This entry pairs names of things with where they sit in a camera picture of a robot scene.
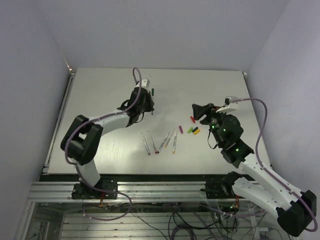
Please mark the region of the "orange pen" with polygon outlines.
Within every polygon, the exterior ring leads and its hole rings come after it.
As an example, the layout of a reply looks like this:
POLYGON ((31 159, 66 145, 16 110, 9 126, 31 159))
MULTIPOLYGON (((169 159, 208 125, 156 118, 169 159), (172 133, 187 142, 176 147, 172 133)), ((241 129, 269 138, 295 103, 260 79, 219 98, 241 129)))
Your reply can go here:
POLYGON ((169 145, 169 142, 170 142, 174 132, 175 132, 175 128, 173 128, 173 130, 169 133, 168 138, 166 139, 166 142, 164 145, 165 148, 167 148, 167 146, 169 145))

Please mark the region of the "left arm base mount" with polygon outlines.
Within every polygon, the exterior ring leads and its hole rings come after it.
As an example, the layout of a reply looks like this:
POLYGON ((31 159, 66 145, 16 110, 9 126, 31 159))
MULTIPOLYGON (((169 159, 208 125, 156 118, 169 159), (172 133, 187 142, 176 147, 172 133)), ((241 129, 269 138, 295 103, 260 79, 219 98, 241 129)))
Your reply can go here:
POLYGON ((101 178, 94 187, 102 191, 93 189, 83 182, 77 183, 73 186, 71 198, 73 200, 115 200, 117 198, 118 184, 112 179, 101 178))

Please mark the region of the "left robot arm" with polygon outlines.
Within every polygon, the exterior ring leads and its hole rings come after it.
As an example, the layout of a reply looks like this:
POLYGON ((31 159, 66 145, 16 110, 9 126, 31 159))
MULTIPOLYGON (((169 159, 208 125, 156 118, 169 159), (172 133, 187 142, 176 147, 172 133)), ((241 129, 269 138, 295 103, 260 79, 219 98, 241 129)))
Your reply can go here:
POLYGON ((130 99, 125 100, 113 113, 106 118, 99 118, 97 122, 83 115, 78 115, 63 137, 60 148, 68 158, 73 160, 73 165, 80 176, 81 192, 91 199, 98 198, 101 193, 111 191, 107 181, 98 173, 94 157, 97 153, 101 137, 114 130, 127 128, 139 122, 139 117, 154 110, 154 89, 146 87, 134 88, 130 99))

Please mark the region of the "dark blue pen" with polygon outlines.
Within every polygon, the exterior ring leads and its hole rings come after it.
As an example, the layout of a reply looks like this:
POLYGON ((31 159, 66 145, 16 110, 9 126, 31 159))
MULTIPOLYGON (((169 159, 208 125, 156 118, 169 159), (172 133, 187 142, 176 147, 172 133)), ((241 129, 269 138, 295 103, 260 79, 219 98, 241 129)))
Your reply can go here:
POLYGON ((169 135, 170 135, 170 132, 167 133, 166 137, 165 137, 164 140, 162 141, 162 143, 161 143, 161 145, 160 145, 160 147, 159 147, 159 149, 158 149, 158 152, 160 152, 160 151, 162 150, 162 148, 164 147, 164 145, 165 145, 165 143, 166 143, 169 135))

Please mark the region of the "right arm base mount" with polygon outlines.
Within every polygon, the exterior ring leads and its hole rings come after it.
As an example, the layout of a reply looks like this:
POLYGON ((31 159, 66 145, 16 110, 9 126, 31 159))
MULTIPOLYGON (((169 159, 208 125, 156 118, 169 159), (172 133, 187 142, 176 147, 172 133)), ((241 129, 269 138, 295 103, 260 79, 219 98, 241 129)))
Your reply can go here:
POLYGON ((236 194, 232 190, 232 187, 224 182, 212 182, 205 183, 204 188, 200 189, 205 193, 207 199, 235 199, 236 194))

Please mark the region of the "aluminium frame rail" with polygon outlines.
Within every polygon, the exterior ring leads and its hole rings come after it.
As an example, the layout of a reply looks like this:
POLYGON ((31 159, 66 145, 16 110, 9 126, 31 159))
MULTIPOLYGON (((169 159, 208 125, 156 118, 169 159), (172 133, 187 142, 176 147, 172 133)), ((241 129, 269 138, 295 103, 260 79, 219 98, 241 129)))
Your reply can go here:
MULTIPOLYGON (((27 200, 36 203, 97 203, 97 199, 72 199, 75 182, 35 182, 27 200)), ((207 198, 201 191, 204 181, 118 182, 118 191, 133 202, 199 202, 207 198)))

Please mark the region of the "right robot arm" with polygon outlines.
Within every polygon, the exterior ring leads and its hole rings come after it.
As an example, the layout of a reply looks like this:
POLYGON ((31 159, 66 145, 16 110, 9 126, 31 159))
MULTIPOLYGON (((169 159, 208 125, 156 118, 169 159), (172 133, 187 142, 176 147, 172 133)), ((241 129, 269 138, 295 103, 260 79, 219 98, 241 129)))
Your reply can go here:
POLYGON ((226 198, 234 195, 243 197, 270 213, 279 226, 289 235, 299 237, 316 220, 317 197, 311 191, 302 191, 278 175, 259 159, 258 151, 253 150, 241 136, 244 132, 238 118, 231 111, 237 109, 235 102, 223 107, 212 103, 193 104, 193 118, 207 125, 216 140, 216 147, 223 158, 236 169, 249 175, 255 183, 241 174, 232 171, 221 182, 220 192, 226 198))

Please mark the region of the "yellow pen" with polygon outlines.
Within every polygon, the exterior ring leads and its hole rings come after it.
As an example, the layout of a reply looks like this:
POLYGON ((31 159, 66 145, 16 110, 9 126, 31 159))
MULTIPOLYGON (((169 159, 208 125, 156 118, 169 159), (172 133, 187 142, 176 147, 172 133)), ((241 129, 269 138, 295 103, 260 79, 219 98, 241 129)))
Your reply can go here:
POLYGON ((173 139, 172 154, 175 154, 175 152, 176 152, 177 136, 178 136, 178 133, 176 131, 174 134, 174 139, 173 139))

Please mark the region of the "purple pen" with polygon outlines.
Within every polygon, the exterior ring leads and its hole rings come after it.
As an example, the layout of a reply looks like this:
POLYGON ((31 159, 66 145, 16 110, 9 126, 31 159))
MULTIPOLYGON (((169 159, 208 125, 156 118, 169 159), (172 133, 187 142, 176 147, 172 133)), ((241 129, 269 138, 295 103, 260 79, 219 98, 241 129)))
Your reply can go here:
POLYGON ((143 142, 144 142, 144 146, 145 146, 146 152, 147 152, 148 156, 150 156, 151 152, 150 152, 149 146, 147 144, 147 140, 145 138, 145 135, 143 134, 143 132, 141 133, 141 135, 142 135, 142 138, 143 138, 143 142))

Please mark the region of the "red pen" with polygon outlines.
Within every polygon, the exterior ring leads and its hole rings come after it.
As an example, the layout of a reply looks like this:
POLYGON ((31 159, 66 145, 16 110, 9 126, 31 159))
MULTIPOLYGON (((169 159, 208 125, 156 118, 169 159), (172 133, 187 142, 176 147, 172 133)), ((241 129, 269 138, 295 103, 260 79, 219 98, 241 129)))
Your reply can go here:
POLYGON ((152 145, 152 147, 153 147, 154 153, 155 153, 155 154, 158 154, 159 152, 158 152, 158 150, 157 150, 157 147, 156 147, 156 145, 155 145, 155 142, 154 142, 154 140, 153 140, 153 137, 152 137, 152 134, 150 133, 150 131, 148 131, 148 135, 149 135, 149 139, 150 139, 150 141, 151 141, 151 145, 152 145))

